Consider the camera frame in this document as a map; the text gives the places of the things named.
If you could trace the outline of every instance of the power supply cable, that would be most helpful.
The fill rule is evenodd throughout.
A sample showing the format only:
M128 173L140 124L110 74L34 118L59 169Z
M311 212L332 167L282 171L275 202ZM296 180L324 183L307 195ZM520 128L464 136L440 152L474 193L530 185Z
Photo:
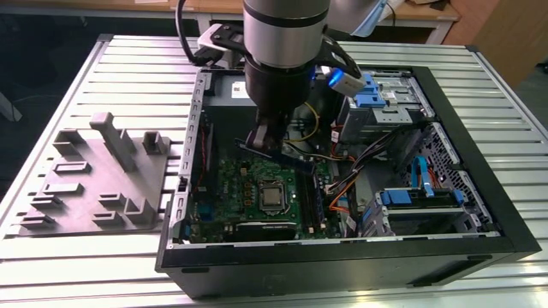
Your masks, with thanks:
M312 105L311 105L308 102L306 102L306 106L310 108L310 111L311 111L311 112L314 113L314 115L315 115L315 119L316 119L315 130L312 131L312 133L310 133L310 134L308 134L307 136L304 136L303 138L290 139L290 140L287 140L288 142L302 142L302 141L306 141L308 138L311 138L311 137L316 134L318 130L320 129L320 115L318 114L318 111L314 109Z
M342 192L336 195L334 201L330 204L330 210L340 210L342 212L348 212L348 209L343 208L343 207L336 207L336 202L339 201L339 199L342 198L342 196L346 194L347 190L352 187L352 185L355 184L358 180L358 177L348 183L348 185L343 188Z
M188 45L186 32L183 30L183 7L184 5L186 5L186 0L179 0L178 7L175 9L175 27L178 29L179 41L182 42L182 47L186 52L188 61L191 61L192 64L196 64L196 57Z
M311 156L311 157L318 157L318 158L323 158L327 160L332 160L332 161L346 161L344 159L339 159L339 158L334 158L322 154L314 154L314 153L308 153L307 151L303 151L295 144L287 142L286 143L296 152L299 152L300 154L303 154L304 156Z
M304 138L304 137L306 137L306 132L302 130L302 131L300 131L300 138ZM314 153L314 154L319 154L319 153L318 153L316 145L314 145L314 144L311 143L310 139L306 140L306 144L307 144L307 145L310 146L310 148L316 152L316 153Z
M330 187L330 191L334 191L336 188L343 186L344 183L348 183L362 172L362 169L366 166L366 163L374 159L376 155L383 153L387 149L387 146L391 144L391 142L395 140L396 136L399 133L406 132L408 130L416 129L422 127L423 125L430 124L428 122L423 121L419 122L414 125L407 125L407 126L400 126L395 130L392 130L390 133L387 133L383 137L380 137L364 150L364 152L360 154L360 156L356 158L356 161L354 162L354 165L351 167L351 172L343 177L343 180L338 181L334 183L334 185Z
M432 168L428 168L428 175L432 178L432 185L435 188L442 188L442 184L439 183L438 176Z
M334 146L332 146L332 157L334 157L334 158L344 158L344 156L339 156L339 155L335 153L335 147L336 147L336 143L334 142ZM350 159L351 162L356 162L356 158L355 158L354 156L348 155L348 159Z

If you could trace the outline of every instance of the blue clip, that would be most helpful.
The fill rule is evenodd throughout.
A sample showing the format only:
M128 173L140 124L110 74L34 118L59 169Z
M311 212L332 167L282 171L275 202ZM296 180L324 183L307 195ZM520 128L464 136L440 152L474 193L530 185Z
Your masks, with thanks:
M394 204L411 204L411 197L408 191L400 189L391 189L387 192Z
M418 176L418 165L420 166L420 184ZM432 190L432 185L430 184L428 163L424 156L416 156L414 159L414 164L411 165L411 185L414 187L423 186L426 188L427 197L435 196L435 191Z
M459 203L459 205L463 204L464 196L463 196L463 192L459 189L454 190L454 196L455 196L456 203Z
M360 108L384 108L387 101L379 93L379 85L374 80L371 74L363 75L366 79L366 86L356 95L356 106Z
M391 204L391 198L387 192L380 193L380 200L383 202L383 205Z

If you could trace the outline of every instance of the black cable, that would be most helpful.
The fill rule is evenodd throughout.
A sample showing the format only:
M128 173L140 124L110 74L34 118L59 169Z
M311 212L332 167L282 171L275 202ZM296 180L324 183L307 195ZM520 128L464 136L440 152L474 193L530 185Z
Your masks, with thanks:
M408 130L416 129L422 127L428 122L419 122L414 125L406 125L398 127L390 133L387 133L383 137L380 137L364 150L360 156L356 158L356 161L351 167L351 172L344 176L344 179L335 182L334 185L330 187L330 190L334 191L338 187L340 187L344 183L348 183L355 176L362 172L362 169L366 166L366 163L379 155L386 149L388 144L395 140L398 133L406 132Z
M387 2L388 7L391 8L392 11L392 26L396 26L396 11L394 11L392 5Z
M304 132L304 130L300 130L300 138L304 138L304 137L306 137L306 132ZM310 139L306 139L306 144L310 146L310 148L312 149L312 151L314 151L316 154L319 154L319 153L318 153L318 150L316 150L316 147L315 147L315 145L311 143Z
M334 161L344 161L344 159L339 159L339 158L332 158L330 156L326 155L320 155L320 154L314 154L314 153L308 153L307 151L302 150L295 144L292 144L291 142L286 142L286 145L292 148L294 150L296 150L300 154L311 156L311 157L319 157L327 160L334 160Z
M196 64L196 57L192 53L191 47L188 45L187 41L187 36L183 30L183 6L186 5L186 0L179 0L178 2L178 7L175 10L175 27L178 29L178 36L179 36L179 41L182 42L182 47L186 52L188 61L192 64Z

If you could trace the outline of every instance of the wooden table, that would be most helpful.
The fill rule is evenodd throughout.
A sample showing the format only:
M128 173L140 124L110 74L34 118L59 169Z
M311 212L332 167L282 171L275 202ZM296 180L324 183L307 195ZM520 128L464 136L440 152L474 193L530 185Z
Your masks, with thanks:
M28 15L71 15L94 17L174 18L178 0L136 4L135 0L3 0L0 13ZM195 19L200 33L212 20L242 20L243 0L187 0L183 18ZM440 44L451 25L460 19L451 5L443 12L428 5L404 3L396 9L396 26L432 28L427 44ZM392 25L388 16L380 26Z

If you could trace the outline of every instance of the dark floor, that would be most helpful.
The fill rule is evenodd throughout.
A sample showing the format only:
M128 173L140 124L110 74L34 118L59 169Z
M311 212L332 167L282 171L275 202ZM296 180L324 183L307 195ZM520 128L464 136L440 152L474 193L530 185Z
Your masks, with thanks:
M88 57L98 35L175 35L172 22L164 20L88 19L83 24L76 17L38 18L30 20L0 15L0 41L4 46L8 41L12 49L3 49L0 45L0 59L4 61L0 62L0 92L15 102L23 114L18 123L0 118L0 199ZM43 31L36 30L38 21ZM20 24L23 30L26 25L34 25L26 36L31 45L18 40L20 35L6 37L10 33L6 29ZM195 24L186 25L186 28L188 35L198 34ZM548 126L548 74L538 69L516 92L542 123Z

